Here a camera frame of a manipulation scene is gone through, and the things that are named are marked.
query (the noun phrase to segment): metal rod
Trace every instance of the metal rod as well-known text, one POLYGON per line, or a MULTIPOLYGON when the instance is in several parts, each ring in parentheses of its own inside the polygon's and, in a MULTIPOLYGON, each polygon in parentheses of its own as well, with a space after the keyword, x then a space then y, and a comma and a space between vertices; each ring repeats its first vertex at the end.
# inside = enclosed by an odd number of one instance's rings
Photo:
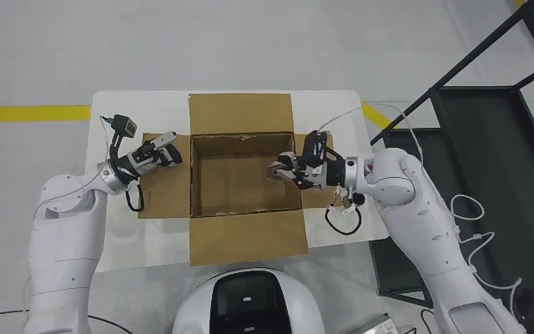
MULTIPOLYGON (((445 74, 441 79, 439 79, 432 87, 430 87, 424 94, 422 94, 410 107, 404 111, 404 115, 407 117, 409 114, 413 113, 419 106, 421 106, 430 96, 432 92, 439 90, 443 85, 451 81, 462 69, 469 65, 473 60, 480 56, 484 51, 486 51, 494 42, 501 38, 505 33, 507 33, 513 26, 515 26, 519 21, 521 21, 521 16, 528 7, 531 6, 532 1, 528 1, 523 4, 519 9, 517 9, 509 18, 506 19, 497 29, 490 33, 480 44, 472 49, 459 63, 457 63, 447 74, 445 74)), ((382 135, 387 134, 393 129, 398 123, 400 123, 404 117, 399 115, 394 119, 388 126, 385 127, 379 134, 377 134, 370 144, 373 145, 382 138, 382 135)))
POLYGON ((534 81, 534 73, 532 73, 528 77, 524 78, 520 82, 514 84, 514 89, 522 89, 523 87, 527 86, 532 81, 534 81))

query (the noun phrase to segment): black panel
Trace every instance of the black panel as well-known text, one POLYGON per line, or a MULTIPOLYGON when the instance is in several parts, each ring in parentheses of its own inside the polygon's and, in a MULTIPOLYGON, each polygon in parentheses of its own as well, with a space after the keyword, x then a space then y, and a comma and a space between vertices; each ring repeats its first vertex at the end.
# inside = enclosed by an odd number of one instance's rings
POLYGON ((219 279, 211 301, 209 332, 290 334, 290 318, 276 276, 246 271, 219 279))

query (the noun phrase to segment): wire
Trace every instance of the wire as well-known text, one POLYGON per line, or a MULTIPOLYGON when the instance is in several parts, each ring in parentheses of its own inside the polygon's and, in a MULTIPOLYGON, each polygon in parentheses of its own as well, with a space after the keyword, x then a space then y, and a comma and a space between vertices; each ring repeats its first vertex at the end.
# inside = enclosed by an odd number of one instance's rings
POLYGON ((484 248, 484 246, 486 246, 487 244, 490 243, 490 241, 495 237, 495 232, 487 232, 487 233, 484 233, 484 234, 481 234, 481 235, 474 235, 472 236, 471 238, 469 239, 466 239, 464 241, 461 241, 462 244, 465 244, 466 242, 469 242, 469 241, 472 241, 472 240, 480 240, 484 237, 488 237, 484 242, 482 242, 477 248, 475 248, 475 250, 473 250, 469 257, 467 257, 467 264, 469 265, 469 267, 471 267, 471 269, 474 271, 473 272, 473 275, 476 277, 476 279, 482 283, 483 285, 487 286, 487 287, 490 287, 492 289, 496 289, 496 290, 511 290, 510 291, 510 313, 514 316, 514 318, 516 318, 517 320, 517 317, 516 317, 516 314, 514 312, 514 295, 516 294, 516 289, 517 287, 522 283, 523 279, 521 277, 517 278, 516 282, 510 286, 494 286, 486 281, 484 281, 482 279, 482 277, 480 277, 478 275, 478 273, 476 272, 476 268, 475 266, 472 264, 472 259, 473 259, 473 256, 479 251, 481 250, 482 248, 484 248))
POLYGON ((347 111, 347 112, 344 112, 343 114, 339 114, 339 115, 335 116, 333 119, 331 119, 331 120, 329 120, 328 122, 322 124, 322 125, 320 126, 320 128, 317 130, 317 133, 319 133, 319 132, 320 132, 326 125, 328 125, 328 124, 334 122, 334 121, 337 120, 337 119, 340 119, 341 117, 343 117, 343 116, 345 116, 345 115, 347 115, 347 114, 352 113, 353 111, 356 111, 356 110, 358 110, 358 109, 362 109, 362 108, 364 108, 363 105, 362 105, 361 107, 358 107, 358 108, 349 110, 349 111, 347 111))
POLYGON ((485 214, 486 214, 486 211, 484 210, 484 206, 482 206, 481 202, 479 202, 478 200, 475 200, 474 198, 472 198, 472 197, 470 197, 468 195, 458 194, 458 195, 454 195, 451 198, 451 215, 455 216, 456 218, 460 218, 462 220, 473 221, 473 220, 481 219, 485 214), (478 205, 478 207, 481 208, 481 213, 477 217, 472 217, 472 218, 471 217, 464 217, 464 216, 455 214, 454 213, 454 200, 457 199, 458 197, 467 198, 467 199, 472 200, 473 202, 475 202, 478 205))
MULTIPOLYGON (((23 312, 24 312, 24 310, 4 311, 4 312, 0 312, 0 316, 4 315, 4 314, 23 313, 23 312)), ((128 334, 133 334, 131 331, 127 330, 126 328, 120 326, 118 323, 115 323, 113 321, 110 321, 110 320, 107 320, 107 319, 103 319, 103 318, 98 317, 98 316, 87 315, 87 317, 91 318, 91 319, 94 319, 94 320, 98 320, 98 321, 102 321, 102 322, 108 323, 109 325, 112 325, 112 326, 115 326, 117 328, 122 329, 123 331, 127 332, 128 334)))
POLYGON ((404 333, 402 334, 409 334, 409 333, 414 333, 414 334, 417 334, 417 327, 413 327, 412 329, 410 329, 409 331, 405 331, 404 333))
POLYGON ((23 314, 24 314, 24 324, 28 321, 27 307, 26 307, 26 288, 28 287, 29 282, 32 280, 32 276, 28 276, 28 279, 24 283, 23 288, 23 314))
POLYGON ((334 208, 333 205, 330 205, 328 208, 326 208, 326 212, 325 212, 325 220, 326 222, 328 223, 328 225, 330 225, 330 227, 336 231, 337 233, 341 234, 341 235, 353 235, 354 233, 356 233, 356 231, 360 228, 361 226, 361 213, 360 213, 360 210, 358 210, 358 208, 356 207, 355 208, 355 211, 356 213, 358 214, 358 225, 350 232, 344 232, 342 230, 339 230, 338 228, 336 228, 331 222, 330 220, 328 219, 328 213, 334 208))
POLYGON ((100 166, 100 169, 98 170, 98 172, 96 173, 96 175, 95 175, 95 176, 94 176, 88 183, 86 183, 85 185, 82 185, 81 187, 77 188, 76 190, 69 191, 68 193, 65 193, 65 194, 63 194, 63 195, 56 196, 56 197, 53 197, 53 198, 50 198, 50 199, 47 199, 47 200, 42 201, 42 202, 39 204, 39 206, 37 207, 37 209, 35 210, 35 212, 33 213, 33 219, 34 219, 34 220, 35 220, 35 217, 37 217, 37 213, 38 213, 39 209, 41 209, 41 206, 43 206, 45 203, 51 202, 51 201, 53 201, 53 200, 60 199, 60 198, 62 198, 62 197, 65 197, 65 196, 74 194, 74 193, 76 193, 76 192, 82 190, 83 188, 85 188, 85 187, 87 187, 88 185, 90 185, 91 182, 93 182, 93 181, 100 175, 100 173, 102 172, 104 166, 106 165, 106 161, 108 160, 109 138, 108 138, 108 132, 106 131, 106 127, 103 125, 103 116, 100 116, 98 119, 100 120, 100 124, 102 125, 103 132, 104 132, 104 134, 106 135, 106 155, 105 155, 105 157, 103 158, 102 166, 100 166))
POLYGON ((137 209, 134 208, 134 206, 132 205, 132 202, 130 200, 130 193, 126 190, 126 204, 128 205, 128 208, 130 208, 133 212, 141 212, 144 210, 144 196, 141 184, 137 184, 137 189, 139 191, 139 208, 137 209))
POLYGON ((423 323, 425 324, 426 330, 428 331, 429 334, 432 334, 431 328, 428 326, 428 323, 426 323, 426 320, 425 320, 425 316, 424 316, 424 315, 425 315, 425 312, 428 312, 428 313, 432 314, 432 316, 434 315, 434 312, 431 311, 431 310, 429 310, 429 309, 427 309, 427 308, 425 308, 425 309, 422 309, 422 310, 421 310, 421 313, 420 313, 420 315, 421 315, 421 320, 422 320, 423 323))
MULTIPOLYGON (((417 150, 419 152, 419 156, 421 157, 421 171, 423 173, 423 175, 425 176, 426 180, 430 183, 432 189, 439 195, 439 191, 437 190, 436 186, 434 185, 434 183, 430 180, 430 177, 427 175, 427 173, 425 172, 425 169, 424 169, 424 166, 423 166, 423 149, 421 148, 421 146, 419 145, 419 141, 417 140, 417 137, 416 137, 416 134, 414 133, 413 131, 413 128, 411 127, 411 124, 410 122, 408 121, 408 119, 406 118, 406 116, 404 115, 404 112, 400 111, 397 107, 394 107, 390 104, 381 104, 381 103, 369 103, 371 105, 382 105, 382 106, 385 106, 385 107, 389 107, 389 108, 393 108, 395 109, 396 111, 399 112, 399 114, 402 115, 402 117, 404 118, 404 120, 406 121, 406 123, 408 124, 408 129, 410 130, 410 133, 411 133, 411 136, 413 137, 414 141, 416 142, 416 146, 417 146, 417 150)), ((468 195, 463 195, 463 194, 458 194, 458 195, 455 195, 452 197, 451 199, 451 204, 450 204, 450 209, 448 209, 446 206, 444 205, 440 205, 442 206, 443 209, 445 209, 446 211, 449 212, 449 214, 452 216, 452 217, 456 217, 458 219, 462 219, 462 220, 468 220, 468 221, 473 221, 473 220, 479 220, 480 218, 482 218, 484 216, 484 214, 486 213, 486 211, 484 210, 484 206, 482 206, 481 202, 479 202, 478 200, 475 200, 474 198, 468 196, 468 195), (472 200, 473 202, 475 202, 480 208, 481 208, 481 213, 477 216, 477 217, 464 217, 462 215, 457 215, 454 213, 454 201, 455 199, 457 199, 458 197, 463 197, 463 198, 467 198, 468 200, 472 200)), ((467 239, 467 240, 460 240, 460 238, 458 238, 459 242, 461 244, 464 244, 468 241, 472 241, 472 240, 479 240, 481 239, 482 237, 484 236, 489 236, 488 239, 484 242, 482 242, 482 244, 480 244, 477 248, 475 248, 475 250, 470 253, 469 257, 467 258, 467 263, 469 264, 469 267, 471 267, 471 269, 473 270, 473 276, 480 282, 482 283, 483 285, 485 286, 488 286, 490 288, 493 288, 493 289, 497 289, 497 290, 511 290, 510 292, 510 313, 513 315, 514 318, 516 318, 516 314, 514 313, 514 310, 513 310, 513 300, 514 300, 514 295, 516 293, 516 288, 521 284, 522 282, 522 279, 521 277, 517 278, 516 282, 514 284, 512 284, 511 286, 494 286, 490 283, 487 283, 486 281, 484 281, 476 272, 476 268, 475 266, 471 263, 471 259, 472 257, 479 251, 481 250, 484 246, 486 246, 492 239, 493 237, 495 236, 495 232, 487 232, 485 234, 482 234, 482 235, 474 235, 472 236, 471 238, 467 239)))

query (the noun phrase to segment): white cable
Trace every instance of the white cable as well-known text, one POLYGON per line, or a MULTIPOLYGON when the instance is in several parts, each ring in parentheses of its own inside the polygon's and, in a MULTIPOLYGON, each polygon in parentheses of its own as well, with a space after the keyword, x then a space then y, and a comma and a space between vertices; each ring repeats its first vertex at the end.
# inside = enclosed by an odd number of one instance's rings
POLYGON ((347 112, 344 112, 343 114, 339 114, 339 115, 335 116, 333 119, 331 119, 331 120, 329 120, 328 122, 322 124, 322 125, 320 126, 320 128, 317 130, 317 133, 319 133, 319 132, 320 132, 326 125, 328 125, 328 124, 334 122, 334 121, 337 120, 337 119, 340 119, 341 117, 343 117, 343 116, 345 116, 345 115, 347 115, 347 114, 352 113, 353 111, 356 111, 356 110, 358 110, 358 109, 362 109, 362 108, 364 108, 363 105, 362 105, 361 107, 358 107, 358 108, 349 110, 349 111, 347 111, 347 112))
MULTIPOLYGON (((399 114, 402 115, 402 117, 404 118, 404 120, 406 121, 406 123, 408 124, 408 129, 410 130, 410 133, 411 133, 411 136, 413 137, 414 141, 416 142, 416 146, 417 146, 417 150, 419 151, 419 155, 421 157, 421 170, 423 172, 423 175, 425 176, 425 178, 429 181, 429 183, 431 185, 433 185, 433 182, 430 180, 430 178, 428 177, 428 175, 426 174, 424 168, 423 168, 423 149, 421 148, 421 146, 419 145, 419 141, 417 140, 416 138, 416 134, 414 133, 412 127, 411 127, 411 124, 410 122, 408 121, 408 119, 406 118, 406 116, 404 115, 404 112, 400 111, 397 107, 394 107, 392 105, 389 105, 389 104, 381 104, 381 103, 368 103, 368 104, 371 104, 371 105, 382 105, 382 106, 385 106, 385 107, 390 107, 390 108, 393 108, 395 109, 396 111, 399 112, 399 114)), ((439 194, 439 191, 436 189, 436 187, 433 185, 432 188, 434 189, 434 191, 439 194)), ((481 202, 479 202, 478 200, 475 200, 474 198, 468 196, 468 195, 463 195, 463 194, 458 194, 458 195, 455 195, 452 197, 451 199, 451 209, 449 210, 446 206, 444 208, 445 210, 447 210, 453 217, 456 217, 456 218, 459 218, 459 219, 462 219, 462 220, 469 220, 469 221, 473 221, 473 220, 479 220, 480 218, 482 218, 484 216, 484 214, 486 213, 486 211, 484 210, 484 206, 482 206, 481 202), (464 216, 461 216, 461 215, 457 215, 454 213, 454 200, 457 199, 458 197, 463 197, 463 198, 467 198, 468 200, 472 200, 473 202, 475 202, 480 208, 481 208, 481 213, 477 216, 477 217, 464 217, 464 216)), ((473 258, 473 256, 479 251, 481 250, 482 248, 484 248, 484 246, 486 246, 492 239, 493 237, 495 236, 495 232, 487 232, 487 233, 484 233, 482 235, 474 235, 472 236, 471 238, 469 239, 466 239, 466 240, 459 240, 459 242, 461 244, 465 244, 466 242, 468 241, 472 241, 472 240, 479 240, 481 238, 483 238, 484 236, 489 236, 487 238, 486 241, 482 242, 477 248, 475 248, 475 250, 470 253, 469 257, 467 258, 467 264, 469 265, 469 267, 471 267, 473 269, 473 276, 475 276, 475 278, 480 282, 482 283, 483 285, 485 286, 488 286, 490 288, 493 288, 493 289, 497 289, 497 290, 511 290, 510 291, 510 313, 513 315, 514 318, 516 318, 516 314, 514 313, 514 309, 513 309, 513 301, 514 301, 514 295, 516 293, 516 288, 521 284, 522 282, 522 279, 521 277, 519 277, 516 282, 514 284, 512 284, 511 286, 494 286, 486 281, 484 281, 477 273, 476 273, 476 268, 475 266, 471 263, 471 259, 473 258)))
POLYGON ((516 314, 514 312, 514 308, 513 308, 513 305, 514 305, 514 295, 516 294, 516 289, 517 287, 522 283, 523 279, 521 277, 517 278, 516 282, 510 286, 494 286, 486 281, 484 281, 482 279, 482 277, 480 277, 478 275, 478 273, 476 272, 476 268, 475 266, 472 264, 471 260, 473 259, 473 256, 479 251, 481 250, 482 248, 484 248, 485 245, 487 245, 494 237, 495 237, 495 232, 486 232, 484 234, 481 234, 481 235, 474 235, 472 236, 471 238, 469 239, 466 239, 464 241, 461 241, 462 244, 468 242, 468 241, 472 241, 472 240, 479 240, 485 236, 488 236, 488 238, 482 242, 477 248, 475 248, 475 250, 473 250, 469 257, 467 258, 467 264, 469 265, 469 267, 471 267, 473 269, 473 275, 476 277, 476 279, 482 283, 483 285, 487 286, 487 287, 490 287, 492 289, 496 289, 496 290, 511 290, 510 291, 510 313, 513 315, 513 317, 517 320, 516 318, 516 314))
POLYGON ((104 134, 106 135, 106 155, 105 157, 103 158, 103 163, 102 163, 102 166, 100 166, 100 169, 98 170, 98 172, 96 173, 96 175, 88 182, 86 183, 85 185, 82 185, 81 187, 77 188, 76 190, 73 190, 73 191, 69 191, 68 193, 65 193, 63 195, 60 195, 60 196, 56 196, 56 197, 53 197, 51 199, 47 199, 47 200, 44 200, 42 201, 39 206, 37 207, 37 209, 35 210, 35 212, 33 213, 33 219, 35 220, 35 217, 37 216, 37 212, 39 211, 39 209, 41 209, 41 206, 43 206, 45 203, 48 203, 52 200, 57 200, 57 199, 60 199, 62 197, 65 197, 65 196, 68 196, 68 195, 71 195, 71 194, 74 194, 75 192, 78 192, 80 190, 82 190, 83 188, 87 187, 88 185, 91 184, 91 182, 93 182, 99 175, 100 175, 100 172, 102 172, 104 166, 106 165, 106 161, 108 160, 108 152, 109 152, 109 138, 108 138, 108 132, 106 132, 106 127, 103 125, 103 117, 100 116, 98 118, 100 120, 100 124, 102 125, 102 130, 104 132, 104 134))
POLYGON ((461 220, 469 220, 469 221, 473 221, 473 220, 479 220, 480 218, 482 218, 485 214, 486 214, 486 211, 484 210, 484 206, 482 206, 481 202, 479 202, 478 200, 475 200, 474 198, 468 196, 468 195, 463 195, 463 194, 458 194, 458 195, 454 195, 452 198, 451 198, 451 215, 453 215, 454 217, 456 218, 460 218, 461 220), (473 202, 475 202, 479 208, 481 208, 481 213, 477 216, 477 217, 464 217, 462 215, 457 215, 454 213, 454 200, 457 199, 458 197, 463 197, 463 198, 467 198, 468 200, 472 200, 473 202))

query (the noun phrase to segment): box flap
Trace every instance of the box flap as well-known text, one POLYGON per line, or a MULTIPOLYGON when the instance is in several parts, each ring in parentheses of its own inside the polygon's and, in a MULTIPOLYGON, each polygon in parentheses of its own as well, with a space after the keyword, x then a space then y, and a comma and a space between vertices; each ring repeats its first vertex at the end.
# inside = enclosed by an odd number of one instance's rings
POLYGON ((262 261, 308 253, 302 210, 192 218, 191 265, 262 261))
MULTIPOLYGON (((143 142, 160 134, 143 134, 143 142)), ((144 195, 144 210, 138 218, 184 218, 189 217, 189 177, 191 146, 189 136, 177 135, 173 145, 182 155, 183 163, 163 167, 141 176, 144 195)))
POLYGON ((290 94, 191 94, 191 134, 293 132, 290 94))
MULTIPOLYGON (((302 148, 304 146, 304 140, 306 138, 306 134, 295 134, 295 151, 297 155, 302 155, 302 148)), ((326 145, 330 147, 331 149, 334 148, 334 145, 332 144, 332 135, 328 135, 328 139, 326 140, 326 145)), ((335 187, 328 187, 325 190, 302 190, 300 192, 300 198, 302 200, 302 208, 303 209, 311 209, 311 208, 326 208, 332 199, 334 198, 334 191, 335 187)), ((338 200, 335 202, 338 206, 342 205, 341 200, 338 198, 338 200)))

